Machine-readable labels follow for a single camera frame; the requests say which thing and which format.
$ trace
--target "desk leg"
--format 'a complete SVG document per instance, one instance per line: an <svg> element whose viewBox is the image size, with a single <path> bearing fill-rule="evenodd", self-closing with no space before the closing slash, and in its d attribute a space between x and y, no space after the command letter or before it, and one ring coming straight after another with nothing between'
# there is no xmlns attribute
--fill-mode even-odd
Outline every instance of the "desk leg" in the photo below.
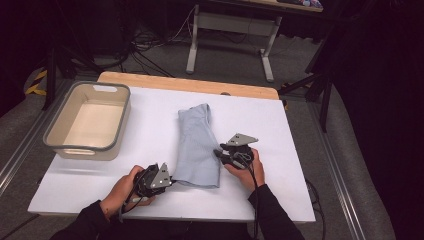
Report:
<svg viewBox="0 0 424 240"><path fill-rule="evenodd" d="M194 18L193 18L193 36L191 39L190 53L188 55L187 68L186 68L186 73L188 74L194 73L194 64L196 63L197 29L199 28L198 21L199 21L199 5L196 5L194 9Z"/></svg>
<svg viewBox="0 0 424 240"><path fill-rule="evenodd" d="M262 65L264 66L266 80L268 82L274 82L274 76L272 75L271 65L269 63L269 53L271 52L272 45L274 44L275 37L277 36L278 28L280 27L281 17L277 17L275 25L272 27L271 34L268 37L268 45L266 49L261 49Z"/></svg>

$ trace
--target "folded towel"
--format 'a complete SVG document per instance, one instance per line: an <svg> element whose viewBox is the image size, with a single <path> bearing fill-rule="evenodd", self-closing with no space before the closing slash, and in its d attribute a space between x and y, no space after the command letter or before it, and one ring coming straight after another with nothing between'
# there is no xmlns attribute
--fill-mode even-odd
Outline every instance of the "folded towel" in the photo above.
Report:
<svg viewBox="0 0 424 240"><path fill-rule="evenodd" d="M218 188L220 162L213 153L219 144L209 126L208 104L178 111L180 141L173 180L187 186Z"/></svg>

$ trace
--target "dark background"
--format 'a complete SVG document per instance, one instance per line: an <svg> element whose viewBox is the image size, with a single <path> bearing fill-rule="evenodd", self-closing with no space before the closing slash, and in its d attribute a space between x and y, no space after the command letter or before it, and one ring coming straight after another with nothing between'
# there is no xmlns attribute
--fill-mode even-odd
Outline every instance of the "dark background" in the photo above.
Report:
<svg viewBox="0 0 424 240"><path fill-rule="evenodd" d="M88 2L16 0L2 5L0 116L25 98L28 75L45 65L53 43L66 44L87 58L119 55L126 51L134 27L125 16L156 16L157 25L150 27L166 37L176 27L173 22L181 22L192 7L192 1L181 0L158 0L154 5ZM321 2L323 14L340 17L354 15L365 1ZM126 7L133 10L131 14ZM323 51L313 68L320 72L337 50L338 40L350 31L354 41L345 47L351 51L332 69L332 79L398 239L424 239L420 229L424 226L423 16L422 1L378 0L364 21L336 31L340 38ZM329 30L328 23L300 16L285 15L282 22L280 33L288 36L321 40Z"/></svg>

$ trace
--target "hand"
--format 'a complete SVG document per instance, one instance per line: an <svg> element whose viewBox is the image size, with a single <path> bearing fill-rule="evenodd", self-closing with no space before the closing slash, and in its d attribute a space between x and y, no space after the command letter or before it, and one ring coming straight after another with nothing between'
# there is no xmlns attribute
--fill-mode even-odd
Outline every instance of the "hand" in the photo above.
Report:
<svg viewBox="0 0 424 240"><path fill-rule="evenodd" d="M252 148L253 152L253 162L250 164L250 167L253 168L255 173L256 183L258 187L265 184L265 172L262 166L262 162L259 160L258 150ZM250 192L255 191L255 183L253 182L252 175L247 169L237 169L230 164L225 164L224 167L234 176L236 176L240 182L245 186Z"/></svg>
<svg viewBox="0 0 424 240"><path fill-rule="evenodd" d="M144 169L140 166L134 166L128 175L123 176L115 183L115 186L113 186L107 197L100 202L100 207L102 208L103 213L107 219L118 213L119 208L121 208L122 204L125 202L128 194L130 194L133 188L133 180L135 175L143 170ZM149 198L147 201L141 201L137 205L147 206L153 202L153 200L155 200L154 196ZM135 203L130 203L126 206L126 209L130 209L134 205Z"/></svg>

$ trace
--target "white table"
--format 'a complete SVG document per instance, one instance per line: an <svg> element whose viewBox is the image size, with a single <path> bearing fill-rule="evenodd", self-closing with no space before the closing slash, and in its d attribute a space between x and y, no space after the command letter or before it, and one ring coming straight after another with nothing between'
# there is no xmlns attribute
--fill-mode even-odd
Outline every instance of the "white table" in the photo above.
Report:
<svg viewBox="0 0 424 240"><path fill-rule="evenodd" d="M117 73L104 73L101 78L108 81L119 76L140 78ZM131 87L132 108L117 158L89 161L56 155L28 211L42 215L78 214L90 203L103 199L136 164L147 167L166 162L172 175L178 151L177 111L202 103L211 107L211 128L218 142L226 142L237 132L259 139L251 147L259 150L266 182L280 204L293 221L315 221L281 101L140 87ZM251 221L254 212L246 200L248 196L238 179L222 167L220 188L197 189L177 183L150 206L136 208L124 217Z"/></svg>

